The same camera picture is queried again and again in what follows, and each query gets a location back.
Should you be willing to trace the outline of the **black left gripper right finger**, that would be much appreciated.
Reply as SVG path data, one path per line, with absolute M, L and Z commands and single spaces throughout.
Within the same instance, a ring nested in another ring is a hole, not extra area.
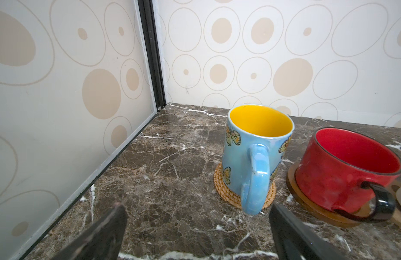
M 274 204 L 269 213 L 276 252 L 280 260 L 344 260 L 334 246 L 318 237 L 285 207 Z

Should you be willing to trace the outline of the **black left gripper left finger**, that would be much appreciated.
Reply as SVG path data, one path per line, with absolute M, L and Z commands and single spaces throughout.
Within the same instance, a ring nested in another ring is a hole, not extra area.
M 124 205 L 115 203 L 96 223 L 58 252 L 54 260 L 115 260 L 127 226 Z

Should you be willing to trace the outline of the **dark brown wooden coaster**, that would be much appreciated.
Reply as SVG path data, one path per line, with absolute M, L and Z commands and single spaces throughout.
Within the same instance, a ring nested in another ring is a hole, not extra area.
M 371 209 L 369 202 L 367 201 L 363 204 L 357 211 L 352 212 L 351 215 L 365 219 L 365 221 L 357 221 L 355 219 L 349 219 L 345 216 L 338 214 L 337 212 L 329 211 L 321 206 L 317 205 L 315 202 L 310 200 L 300 189 L 296 182 L 295 173 L 299 168 L 300 163 L 295 162 L 288 170 L 286 175 L 286 183 L 290 193 L 293 195 L 295 200 L 304 207 L 311 215 L 324 221 L 328 224 L 338 226 L 341 228 L 352 228 L 358 226 L 360 223 L 368 223 L 368 217 L 371 215 Z

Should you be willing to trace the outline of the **red mug black handle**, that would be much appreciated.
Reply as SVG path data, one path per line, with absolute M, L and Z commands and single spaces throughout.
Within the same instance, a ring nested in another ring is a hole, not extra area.
M 311 137 L 295 180 L 317 206 L 357 222 L 389 220 L 396 208 L 386 189 L 401 175 L 401 159 L 380 142 L 342 128 Z

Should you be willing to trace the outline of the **cork paw print coaster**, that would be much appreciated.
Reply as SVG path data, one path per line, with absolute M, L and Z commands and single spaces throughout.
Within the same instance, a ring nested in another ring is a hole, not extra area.
M 397 191 L 401 187 L 401 182 L 394 180 L 386 189 L 393 195 L 396 200 L 396 208 L 391 217 L 391 222 L 401 228 L 401 205 L 397 200 Z

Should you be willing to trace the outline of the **yellow inside blue mug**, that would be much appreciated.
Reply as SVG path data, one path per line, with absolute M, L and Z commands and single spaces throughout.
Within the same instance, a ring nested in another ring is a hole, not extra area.
M 257 215 L 295 130 L 292 119 L 263 105 L 239 105 L 228 112 L 222 177 L 240 197 L 243 212 Z

